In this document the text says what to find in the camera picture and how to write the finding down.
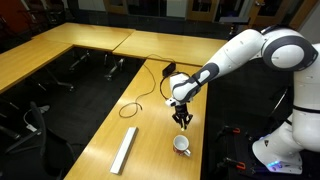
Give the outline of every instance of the white cup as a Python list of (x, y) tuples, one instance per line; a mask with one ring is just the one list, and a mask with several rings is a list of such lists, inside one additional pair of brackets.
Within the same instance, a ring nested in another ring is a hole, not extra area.
[(187, 137), (183, 135), (178, 135), (173, 140), (173, 151), (179, 155), (187, 155), (190, 156), (191, 152), (188, 149), (189, 140)]

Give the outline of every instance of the wooden desk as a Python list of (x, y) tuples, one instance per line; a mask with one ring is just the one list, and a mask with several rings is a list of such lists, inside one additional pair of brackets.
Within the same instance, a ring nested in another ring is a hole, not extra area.
[(174, 59), (179, 63), (203, 66), (226, 42), (209, 38), (135, 31), (113, 51), (113, 54), (158, 60), (161, 60), (158, 57), (161, 56)]
[(65, 23), (34, 38), (70, 43), (77, 47), (112, 51), (132, 32), (134, 32), (133, 29)]
[(72, 48), (72, 44), (33, 39), (0, 54), (0, 93)]
[[(94, 137), (84, 149), (77, 162), (66, 176), (66, 180), (79, 179), (200, 179), (204, 137), (207, 86), (203, 86), (194, 101), (188, 104), (188, 111), (194, 117), (186, 131), (172, 119), (174, 108), (167, 107), (159, 91), (162, 69), (169, 63), (147, 60), (145, 65), (153, 73), (156, 86), (154, 92), (141, 97), (140, 111), (132, 118), (121, 118), (119, 110), (134, 102), (153, 87), (152, 76), (142, 66), (112, 111), (102, 123)], [(190, 75), (199, 67), (177, 65), (177, 70)], [(165, 95), (170, 96), (169, 79), (162, 86)], [(130, 115), (135, 106), (123, 111)], [(118, 148), (129, 127), (138, 127), (139, 132), (121, 175), (110, 172), (110, 167)], [(191, 157), (179, 156), (173, 152), (173, 139), (176, 135), (185, 135), (190, 142)]]

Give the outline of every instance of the office chair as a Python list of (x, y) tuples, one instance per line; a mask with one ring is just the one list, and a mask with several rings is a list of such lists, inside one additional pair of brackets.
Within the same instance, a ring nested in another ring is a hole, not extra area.
[(79, 8), (78, 0), (67, 0), (68, 10), (73, 16), (72, 22), (90, 24), (89, 13)]
[(26, 19), (31, 35), (34, 36), (65, 22), (65, 11), (48, 9), (41, 0), (21, 0), (25, 10), (18, 12)]
[[(36, 103), (30, 102), (30, 107), (33, 118), (39, 127), (29, 136), (22, 138), (5, 151), (8, 161), (4, 166), (3, 177), (11, 179), (12, 177), (19, 176), (17, 169), (21, 169), (22, 173), (25, 172), (27, 174), (21, 174), (24, 178), (27, 178), (30, 174), (30, 176), (37, 177), (37, 172), (43, 168), (47, 175), (63, 179), (76, 160), (74, 151), (66, 140), (46, 127), (42, 113)], [(35, 136), (40, 138), (38, 144), (18, 149), (18, 146), (21, 146), (22, 143)], [(18, 166), (28, 164), (26, 160), (34, 161), (30, 162), (30, 164), (38, 163), (38, 165), (41, 165), (40, 169), (28, 169), (29, 167), (17, 168)]]
[(11, 49), (12, 47), (7, 47), (8, 40), (19, 40), (16, 43), (24, 43), (28, 41), (27, 39), (21, 37), (19, 34), (14, 32), (10, 26), (8, 25), (6, 19), (0, 14), (0, 43), (5, 45), (5, 47), (1, 47), (0, 53)]
[(66, 22), (65, 8), (61, 0), (44, 0), (44, 3), (51, 26), (58, 26)]

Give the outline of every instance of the chair wheel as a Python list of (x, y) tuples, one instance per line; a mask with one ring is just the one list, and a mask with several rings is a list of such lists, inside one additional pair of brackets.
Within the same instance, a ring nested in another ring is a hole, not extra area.
[(69, 88), (69, 91), (70, 91), (70, 92), (74, 92), (74, 91), (75, 91), (74, 86), (71, 86), (71, 87)]
[(112, 81), (112, 75), (108, 74), (104, 76), (108, 81)]

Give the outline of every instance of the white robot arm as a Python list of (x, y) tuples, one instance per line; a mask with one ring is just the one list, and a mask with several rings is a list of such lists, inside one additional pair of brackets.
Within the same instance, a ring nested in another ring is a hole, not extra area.
[[(190, 78), (179, 74), (170, 78), (172, 97), (166, 101), (177, 114), (188, 114), (186, 103), (200, 87), (234, 71), (246, 62), (262, 57), (272, 69), (294, 71), (293, 113), (272, 134), (256, 141), (252, 150), (270, 172), (301, 174), (303, 149), (320, 152), (320, 58), (319, 45), (310, 44), (298, 32), (272, 26), (261, 32), (245, 30), (227, 42)], [(189, 121), (175, 119), (182, 129)]]

